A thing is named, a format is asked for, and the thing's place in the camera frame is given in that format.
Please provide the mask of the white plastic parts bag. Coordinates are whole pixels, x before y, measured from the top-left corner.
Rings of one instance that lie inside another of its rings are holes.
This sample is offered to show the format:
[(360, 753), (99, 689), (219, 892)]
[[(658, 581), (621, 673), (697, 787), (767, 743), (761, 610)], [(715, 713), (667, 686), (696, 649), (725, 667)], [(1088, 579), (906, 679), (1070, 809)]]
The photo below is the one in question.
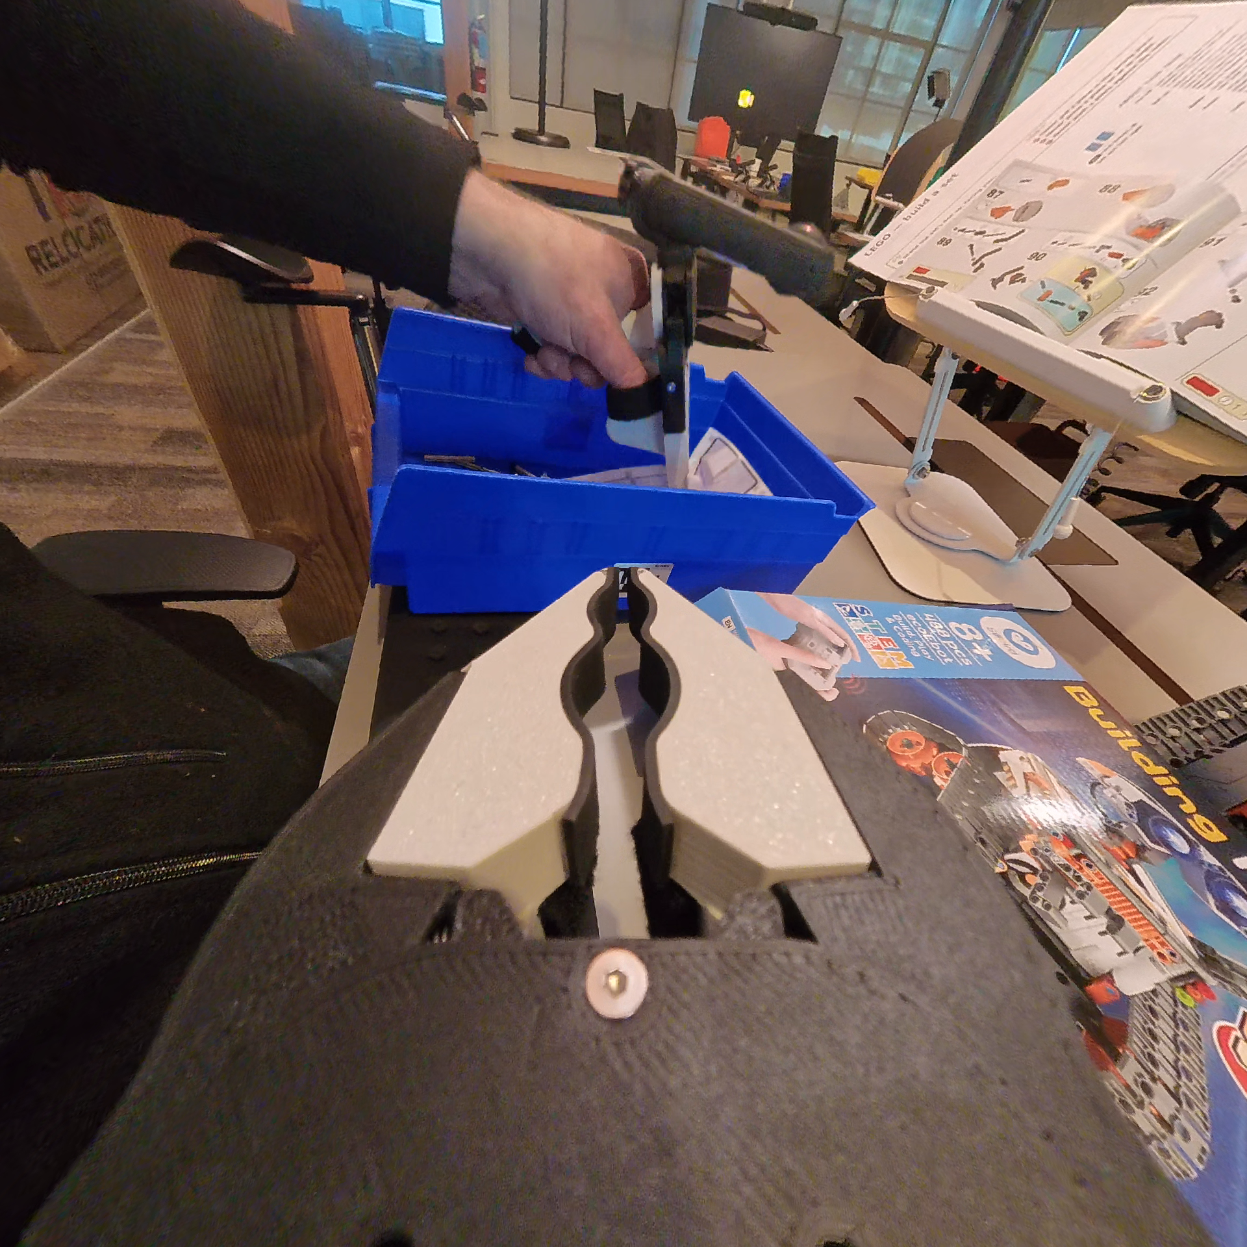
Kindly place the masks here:
[[(664, 466), (661, 463), (623, 466), (574, 477), (571, 480), (604, 486), (667, 489)], [(734, 443), (712, 428), (706, 431), (691, 450), (687, 477), (679, 489), (724, 495), (771, 495), (762, 478), (755, 472)]]

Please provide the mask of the white instruction sheet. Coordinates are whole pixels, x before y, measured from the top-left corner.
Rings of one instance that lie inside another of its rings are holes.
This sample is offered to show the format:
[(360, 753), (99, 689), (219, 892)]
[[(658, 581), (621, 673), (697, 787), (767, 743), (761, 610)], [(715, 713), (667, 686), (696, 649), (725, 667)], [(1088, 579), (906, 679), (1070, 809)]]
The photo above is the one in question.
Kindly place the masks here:
[(915, 248), (1010, 162), (1211, 180), (1243, 205), (1243, 74), (1243, 3), (1132, 6), (851, 263), (872, 276), (905, 279)]

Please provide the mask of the black floor lamp stand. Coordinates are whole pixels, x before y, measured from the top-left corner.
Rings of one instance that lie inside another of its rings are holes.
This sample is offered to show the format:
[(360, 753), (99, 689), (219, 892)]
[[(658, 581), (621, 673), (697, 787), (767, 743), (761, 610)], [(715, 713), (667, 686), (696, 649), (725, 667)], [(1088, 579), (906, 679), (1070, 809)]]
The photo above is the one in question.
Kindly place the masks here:
[(568, 150), (569, 138), (547, 131), (549, 17), (550, 2), (538, 2), (535, 126), (516, 128), (512, 137), (528, 146)]

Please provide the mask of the blue toy set box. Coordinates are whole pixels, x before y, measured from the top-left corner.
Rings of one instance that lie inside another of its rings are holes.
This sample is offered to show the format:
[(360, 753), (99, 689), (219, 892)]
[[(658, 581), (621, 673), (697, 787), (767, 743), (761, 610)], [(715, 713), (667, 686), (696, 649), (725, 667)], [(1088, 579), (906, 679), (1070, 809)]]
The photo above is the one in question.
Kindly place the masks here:
[(725, 588), (697, 607), (949, 815), (1074, 986), (1135, 1136), (1243, 1244), (1243, 833), (1015, 613)]

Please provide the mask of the black perforated mat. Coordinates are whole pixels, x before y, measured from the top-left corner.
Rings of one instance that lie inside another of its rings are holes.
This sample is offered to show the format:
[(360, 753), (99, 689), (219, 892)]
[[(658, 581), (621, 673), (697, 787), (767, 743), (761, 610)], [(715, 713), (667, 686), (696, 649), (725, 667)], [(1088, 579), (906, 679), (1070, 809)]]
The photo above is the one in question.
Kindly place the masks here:
[(412, 613), (405, 587), (393, 587), (384, 615), (369, 737), (376, 738), (443, 676), (522, 627), (531, 613)]

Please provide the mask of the brown cardboard moving box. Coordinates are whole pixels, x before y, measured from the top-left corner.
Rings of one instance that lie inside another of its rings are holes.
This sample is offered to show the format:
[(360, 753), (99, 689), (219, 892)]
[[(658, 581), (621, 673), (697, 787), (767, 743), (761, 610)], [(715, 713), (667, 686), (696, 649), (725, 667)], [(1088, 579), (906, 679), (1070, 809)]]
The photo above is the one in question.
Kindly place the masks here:
[(2, 167), (1, 324), (19, 348), (65, 349), (139, 293), (99, 198)]

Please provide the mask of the person's left hand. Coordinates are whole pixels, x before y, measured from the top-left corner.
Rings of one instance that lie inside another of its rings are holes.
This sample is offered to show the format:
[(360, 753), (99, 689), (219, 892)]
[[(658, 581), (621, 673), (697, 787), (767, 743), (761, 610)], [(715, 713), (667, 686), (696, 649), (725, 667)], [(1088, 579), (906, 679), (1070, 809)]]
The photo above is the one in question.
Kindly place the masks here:
[(621, 330), (648, 300), (635, 250), (477, 171), (461, 186), (451, 242), (451, 300), (534, 334), (528, 371), (589, 388), (645, 383)]

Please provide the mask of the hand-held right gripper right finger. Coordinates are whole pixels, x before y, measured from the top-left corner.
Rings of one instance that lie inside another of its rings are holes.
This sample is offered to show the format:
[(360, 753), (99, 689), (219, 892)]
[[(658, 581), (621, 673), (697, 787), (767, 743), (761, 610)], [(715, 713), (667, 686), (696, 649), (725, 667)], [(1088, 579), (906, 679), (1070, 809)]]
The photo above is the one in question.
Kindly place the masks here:
[(651, 572), (629, 573), (644, 743), (633, 826), (648, 936), (682, 938), (740, 894), (859, 876), (871, 855), (773, 668)]

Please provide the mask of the white book stand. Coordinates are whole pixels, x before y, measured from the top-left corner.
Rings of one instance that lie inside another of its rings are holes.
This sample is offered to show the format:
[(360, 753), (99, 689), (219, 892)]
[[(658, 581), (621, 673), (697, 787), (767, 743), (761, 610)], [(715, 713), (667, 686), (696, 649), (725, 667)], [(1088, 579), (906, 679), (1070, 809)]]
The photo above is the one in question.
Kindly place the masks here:
[[(1126, 365), (1025, 330), (957, 293), (890, 284), (886, 300), (908, 302), (911, 311), (897, 319), (938, 343), (942, 354), (909, 466), (838, 463), (874, 504), (862, 518), (874, 552), (893, 582), (917, 599), (1068, 610), (1070, 593), (1040, 564), (1037, 552), (1053, 538), (1070, 536), (1083, 483), (1119, 428), (1162, 432), (1174, 425), (1169, 389)], [(1027, 538), (1018, 538), (967, 483), (930, 468), (961, 357), (1088, 423), (1070, 472)]]

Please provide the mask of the toy instruction booklet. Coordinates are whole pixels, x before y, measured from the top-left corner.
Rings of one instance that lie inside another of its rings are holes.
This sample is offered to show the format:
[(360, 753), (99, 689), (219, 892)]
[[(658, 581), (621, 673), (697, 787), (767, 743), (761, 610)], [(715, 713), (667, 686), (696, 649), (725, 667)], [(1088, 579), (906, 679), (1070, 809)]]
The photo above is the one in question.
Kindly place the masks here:
[(1013, 161), (902, 275), (1166, 385), (1242, 443), (1243, 250), (1220, 181)]

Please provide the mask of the person's leg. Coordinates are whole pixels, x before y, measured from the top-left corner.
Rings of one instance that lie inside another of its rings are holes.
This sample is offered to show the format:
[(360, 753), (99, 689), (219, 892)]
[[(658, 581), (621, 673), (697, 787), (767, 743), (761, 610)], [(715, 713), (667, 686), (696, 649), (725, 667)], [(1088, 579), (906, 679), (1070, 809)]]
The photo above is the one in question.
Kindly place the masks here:
[(314, 649), (277, 655), (267, 662), (278, 665), (310, 683), (336, 707), (347, 680), (351, 653), (353, 636), (348, 636)]

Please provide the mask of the black wall monitor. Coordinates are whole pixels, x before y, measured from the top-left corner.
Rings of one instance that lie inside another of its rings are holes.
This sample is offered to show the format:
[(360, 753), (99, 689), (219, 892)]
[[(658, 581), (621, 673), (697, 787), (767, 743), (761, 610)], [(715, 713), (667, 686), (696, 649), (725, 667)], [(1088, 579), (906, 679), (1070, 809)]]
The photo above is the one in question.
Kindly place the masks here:
[(792, 138), (817, 125), (843, 42), (816, 27), (705, 11), (687, 116), (724, 118), (753, 135)]

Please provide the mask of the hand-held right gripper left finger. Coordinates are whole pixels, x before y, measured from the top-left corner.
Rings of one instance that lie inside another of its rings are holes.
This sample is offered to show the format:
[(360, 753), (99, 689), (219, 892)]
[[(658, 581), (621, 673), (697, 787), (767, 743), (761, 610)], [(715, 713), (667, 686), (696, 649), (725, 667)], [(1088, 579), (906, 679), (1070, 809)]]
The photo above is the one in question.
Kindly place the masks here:
[(599, 570), (461, 671), (366, 866), (498, 892), (523, 934), (559, 888), (586, 889), (598, 796), (584, 717), (604, 691), (614, 572)]

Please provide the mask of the blue plastic bin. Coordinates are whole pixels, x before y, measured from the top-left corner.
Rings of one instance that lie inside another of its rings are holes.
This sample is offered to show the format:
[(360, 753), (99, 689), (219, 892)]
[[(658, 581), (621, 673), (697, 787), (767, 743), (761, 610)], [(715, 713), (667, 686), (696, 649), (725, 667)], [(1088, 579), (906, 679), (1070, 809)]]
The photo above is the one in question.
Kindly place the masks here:
[[(510, 333), (391, 315), (372, 425), (369, 578), (414, 613), (534, 613), (605, 567), (670, 588), (791, 593), (872, 502), (736, 371), (690, 367), (690, 438), (728, 438), (770, 496), (571, 478), (661, 456), (609, 441), (605, 392), (529, 374)], [(449, 471), (422, 455), (520, 463), (547, 478)]]

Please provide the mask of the tracked toy robot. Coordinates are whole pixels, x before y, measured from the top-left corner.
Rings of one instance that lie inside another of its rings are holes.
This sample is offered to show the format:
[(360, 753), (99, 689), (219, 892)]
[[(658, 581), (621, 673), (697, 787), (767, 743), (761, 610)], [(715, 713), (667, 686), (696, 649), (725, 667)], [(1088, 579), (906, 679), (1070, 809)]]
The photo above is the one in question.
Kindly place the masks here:
[(1156, 759), (1220, 817), (1245, 821), (1245, 688), (1159, 713), (1134, 728)]

